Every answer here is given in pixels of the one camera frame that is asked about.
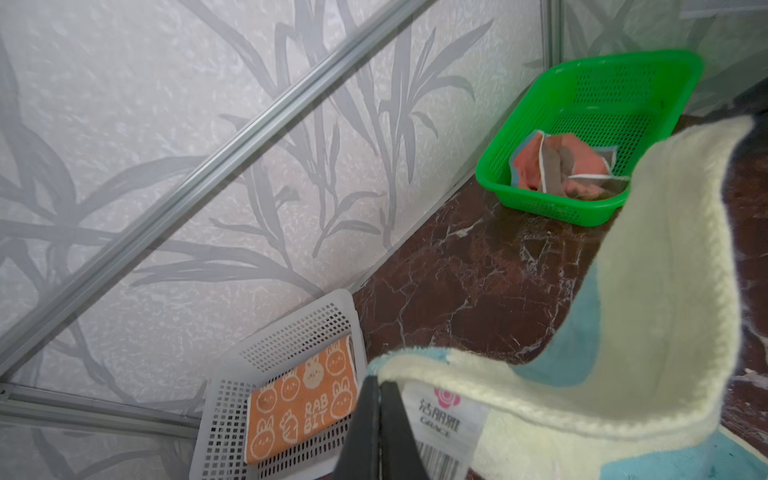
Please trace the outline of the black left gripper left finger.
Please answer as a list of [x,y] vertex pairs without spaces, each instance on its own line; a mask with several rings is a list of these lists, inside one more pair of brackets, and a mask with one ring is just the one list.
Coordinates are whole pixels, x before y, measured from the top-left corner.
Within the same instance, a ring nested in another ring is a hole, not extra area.
[[379,479],[379,430],[380,387],[375,376],[368,376],[362,383],[333,479]]

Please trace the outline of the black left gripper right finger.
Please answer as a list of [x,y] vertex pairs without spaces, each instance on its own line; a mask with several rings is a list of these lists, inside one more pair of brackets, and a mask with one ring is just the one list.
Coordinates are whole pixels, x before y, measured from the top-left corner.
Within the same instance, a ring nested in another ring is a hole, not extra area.
[[427,480],[398,385],[388,381],[380,389],[381,478]]

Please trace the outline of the orange bunny pattern towel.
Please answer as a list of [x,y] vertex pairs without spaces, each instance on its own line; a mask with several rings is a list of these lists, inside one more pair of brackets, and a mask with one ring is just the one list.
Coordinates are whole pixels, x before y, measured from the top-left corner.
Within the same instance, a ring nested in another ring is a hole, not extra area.
[[250,395],[245,463],[269,460],[331,427],[354,412],[357,398],[347,335]]

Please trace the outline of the blue yellow towel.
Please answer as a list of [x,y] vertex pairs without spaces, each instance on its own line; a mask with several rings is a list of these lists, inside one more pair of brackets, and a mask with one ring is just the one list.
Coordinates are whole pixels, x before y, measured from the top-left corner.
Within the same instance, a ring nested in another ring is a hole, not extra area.
[[394,351],[371,372],[485,405],[470,467],[486,479],[763,479],[723,432],[742,306],[723,186],[759,134],[741,115],[652,146],[568,314],[513,366],[456,349]]

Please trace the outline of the brown pink striped towel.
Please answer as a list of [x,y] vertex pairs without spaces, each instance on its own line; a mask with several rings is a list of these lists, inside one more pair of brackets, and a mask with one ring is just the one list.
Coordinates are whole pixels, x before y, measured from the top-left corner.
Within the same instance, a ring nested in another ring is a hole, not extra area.
[[605,200],[623,193],[627,176],[617,176],[618,148],[591,147],[572,133],[537,130],[509,158],[510,184],[523,190],[581,201]]

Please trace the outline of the white plastic basket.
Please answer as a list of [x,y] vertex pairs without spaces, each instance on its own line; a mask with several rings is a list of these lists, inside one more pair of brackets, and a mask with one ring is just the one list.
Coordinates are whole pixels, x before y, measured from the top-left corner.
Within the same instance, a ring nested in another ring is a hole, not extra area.
[[246,462],[248,401],[260,388],[348,339],[356,380],[368,366],[351,293],[337,289],[259,329],[230,348],[213,371],[190,470],[192,479],[319,479],[331,474],[351,419],[255,465]]

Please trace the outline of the green plastic basket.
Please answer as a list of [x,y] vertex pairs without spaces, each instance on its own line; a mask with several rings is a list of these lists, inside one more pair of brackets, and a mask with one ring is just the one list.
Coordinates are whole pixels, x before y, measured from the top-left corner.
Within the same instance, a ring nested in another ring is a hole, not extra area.
[[603,225],[626,193],[578,201],[520,189],[509,164],[514,152],[537,130],[571,133],[591,147],[616,148],[613,172],[629,176],[650,146],[672,134],[703,70],[703,59],[688,50],[585,58],[549,69],[482,154],[475,178],[505,207],[582,227]]

